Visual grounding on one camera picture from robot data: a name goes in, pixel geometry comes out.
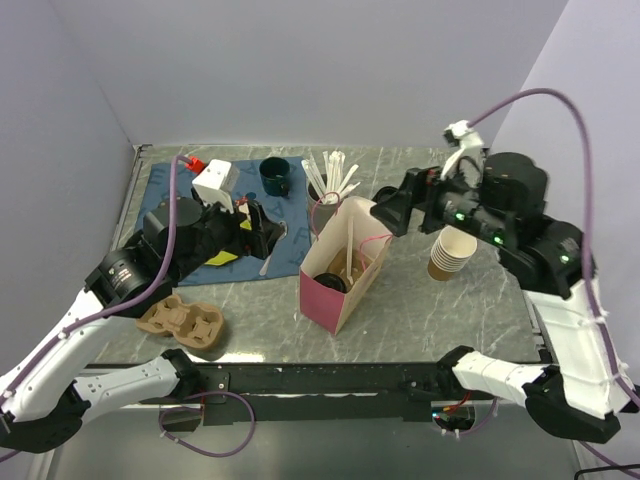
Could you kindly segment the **single white straw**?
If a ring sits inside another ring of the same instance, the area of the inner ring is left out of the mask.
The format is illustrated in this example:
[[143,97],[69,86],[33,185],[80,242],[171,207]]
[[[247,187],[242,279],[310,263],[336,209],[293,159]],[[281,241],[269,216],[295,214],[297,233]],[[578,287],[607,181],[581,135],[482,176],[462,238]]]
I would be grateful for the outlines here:
[[354,285],[353,279],[353,243],[354,243],[354,217],[349,216],[347,223],[347,245],[346,245],[346,264],[345,275],[349,291]]

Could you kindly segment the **pink paper gift bag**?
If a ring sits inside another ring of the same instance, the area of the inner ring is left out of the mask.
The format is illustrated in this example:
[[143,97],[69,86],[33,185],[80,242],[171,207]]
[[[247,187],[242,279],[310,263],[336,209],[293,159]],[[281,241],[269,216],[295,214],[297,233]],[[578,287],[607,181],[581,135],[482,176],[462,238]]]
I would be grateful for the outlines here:
[[392,234],[371,214],[374,202],[344,200],[311,246],[299,271],[299,310],[337,334],[376,280]]

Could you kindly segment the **black plastic cup lid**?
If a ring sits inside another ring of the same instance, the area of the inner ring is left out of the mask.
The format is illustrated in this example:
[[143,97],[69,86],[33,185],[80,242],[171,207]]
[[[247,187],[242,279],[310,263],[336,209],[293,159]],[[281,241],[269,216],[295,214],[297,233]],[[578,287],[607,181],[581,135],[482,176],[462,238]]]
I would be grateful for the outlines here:
[[338,274],[332,272],[324,272],[314,277],[314,280],[320,285],[346,294],[349,289],[345,280]]

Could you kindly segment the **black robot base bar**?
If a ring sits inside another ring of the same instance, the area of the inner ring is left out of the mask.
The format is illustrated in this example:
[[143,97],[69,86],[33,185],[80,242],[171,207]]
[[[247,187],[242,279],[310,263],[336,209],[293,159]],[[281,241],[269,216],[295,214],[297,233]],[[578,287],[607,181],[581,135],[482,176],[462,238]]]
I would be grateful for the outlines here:
[[222,363],[199,364],[195,391],[232,392],[256,420],[400,418],[429,422],[436,406],[466,392],[434,363]]

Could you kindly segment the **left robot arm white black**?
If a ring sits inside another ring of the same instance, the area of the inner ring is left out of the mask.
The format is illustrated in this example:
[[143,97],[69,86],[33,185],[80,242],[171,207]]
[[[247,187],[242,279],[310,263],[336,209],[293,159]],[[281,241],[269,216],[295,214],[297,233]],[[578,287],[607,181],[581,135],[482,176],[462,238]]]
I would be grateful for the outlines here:
[[90,273],[61,321],[1,378],[1,446],[12,454],[43,453],[91,420],[139,401],[190,400],[199,370],[170,349],[155,359],[92,379],[79,373],[111,339],[122,318],[138,319],[221,251],[267,259],[284,226],[262,206],[205,206],[179,197],[159,204],[118,250]]

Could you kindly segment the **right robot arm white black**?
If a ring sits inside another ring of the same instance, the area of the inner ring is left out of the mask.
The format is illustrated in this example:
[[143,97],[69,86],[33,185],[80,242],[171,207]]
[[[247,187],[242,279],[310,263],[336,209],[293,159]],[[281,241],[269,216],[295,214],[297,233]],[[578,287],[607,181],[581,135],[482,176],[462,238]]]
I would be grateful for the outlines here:
[[423,212],[425,234],[456,228],[498,251],[531,303],[552,347],[548,365],[515,364],[459,346],[444,355],[428,387],[456,399],[477,391],[516,403],[548,434],[604,444],[635,411],[635,384],[625,375],[604,319],[594,315],[597,279],[582,267],[582,231],[545,213],[547,173],[522,154],[488,156],[471,187],[461,172],[409,169],[397,187],[374,196],[371,215],[403,236],[411,213]]

